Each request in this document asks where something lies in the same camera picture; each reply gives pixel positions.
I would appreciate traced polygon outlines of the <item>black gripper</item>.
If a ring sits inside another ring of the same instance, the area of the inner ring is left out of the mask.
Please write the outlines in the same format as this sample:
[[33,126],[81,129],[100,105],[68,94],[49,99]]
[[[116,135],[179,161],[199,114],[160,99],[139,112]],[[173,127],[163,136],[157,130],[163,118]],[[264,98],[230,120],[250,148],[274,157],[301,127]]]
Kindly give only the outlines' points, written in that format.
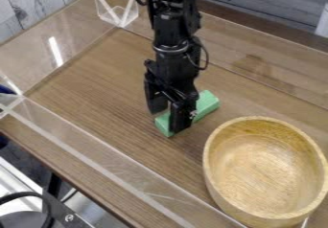
[[195,79],[201,70],[201,48],[197,44],[153,46],[156,59],[145,60],[145,97],[152,114],[168,109],[169,129],[179,133],[192,126],[199,91]]

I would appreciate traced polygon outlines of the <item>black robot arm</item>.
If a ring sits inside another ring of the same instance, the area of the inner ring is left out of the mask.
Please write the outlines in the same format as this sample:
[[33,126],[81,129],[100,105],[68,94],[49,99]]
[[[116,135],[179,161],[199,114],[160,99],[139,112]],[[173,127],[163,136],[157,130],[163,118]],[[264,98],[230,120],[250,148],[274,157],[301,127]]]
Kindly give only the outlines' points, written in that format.
[[203,45],[195,35],[201,14],[196,0],[136,0],[148,8],[156,58],[145,61],[145,97],[152,113],[169,112],[173,133],[192,126],[199,92],[195,79]]

